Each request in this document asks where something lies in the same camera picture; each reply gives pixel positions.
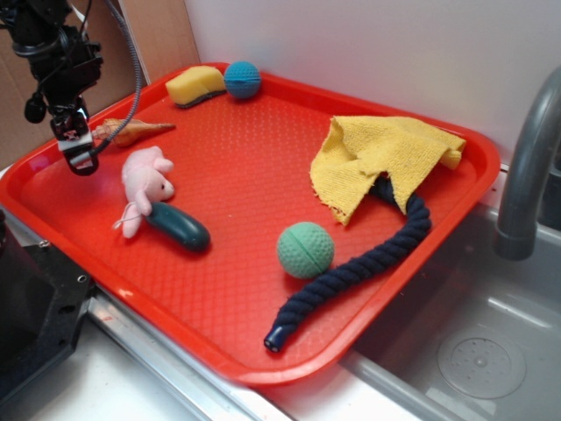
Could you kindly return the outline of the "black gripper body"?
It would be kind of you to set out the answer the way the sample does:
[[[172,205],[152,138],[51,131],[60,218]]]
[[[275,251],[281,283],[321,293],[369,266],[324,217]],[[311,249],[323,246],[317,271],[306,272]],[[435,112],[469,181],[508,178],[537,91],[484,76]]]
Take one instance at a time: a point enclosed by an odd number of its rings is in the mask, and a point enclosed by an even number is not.
[[[81,124],[82,93],[101,75],[101,46],[83,26],[37,26],[24,30],[24,57],[37,88],[25,104],[25,118],[38,124],[46,114],[55,124]]]

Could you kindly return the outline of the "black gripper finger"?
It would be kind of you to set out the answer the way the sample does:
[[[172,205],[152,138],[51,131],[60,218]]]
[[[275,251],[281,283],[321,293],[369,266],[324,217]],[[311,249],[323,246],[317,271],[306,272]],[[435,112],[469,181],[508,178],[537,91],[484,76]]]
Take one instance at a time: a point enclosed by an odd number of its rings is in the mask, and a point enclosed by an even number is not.
[[[90,143],[88,118],[82,109],[64,111],[52,117],[50,126],[56,140],[62,145],[85,145]]]
[[[79,176],[93,175],[99,168],[98,158],[92,154],[94,144],[91,141],[61,141],[60,151],[73,174]]]

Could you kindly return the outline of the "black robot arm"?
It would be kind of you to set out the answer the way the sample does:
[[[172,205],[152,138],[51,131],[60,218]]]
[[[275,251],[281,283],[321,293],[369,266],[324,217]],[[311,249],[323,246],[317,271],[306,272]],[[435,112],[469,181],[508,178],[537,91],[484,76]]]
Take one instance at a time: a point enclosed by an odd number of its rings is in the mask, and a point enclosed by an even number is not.
[[[2,1],[1,28],[12,40],[14,53],[28,61],[37,82],[25,104],[25,119],[33,124],[50,116],[50,126],[70,170],[94,174],[89,113],[82,94],[101,77],[101,47],[89,40],[85,24],[71,26],[67,1]]]

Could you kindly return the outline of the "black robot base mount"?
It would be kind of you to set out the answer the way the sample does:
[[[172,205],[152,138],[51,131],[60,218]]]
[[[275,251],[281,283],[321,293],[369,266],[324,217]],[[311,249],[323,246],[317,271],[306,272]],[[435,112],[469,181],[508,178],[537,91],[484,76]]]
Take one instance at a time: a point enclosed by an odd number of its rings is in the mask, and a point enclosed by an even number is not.
[[[1,404],[75,351],[92,288],[55,245],[21,245],[1,213]]]

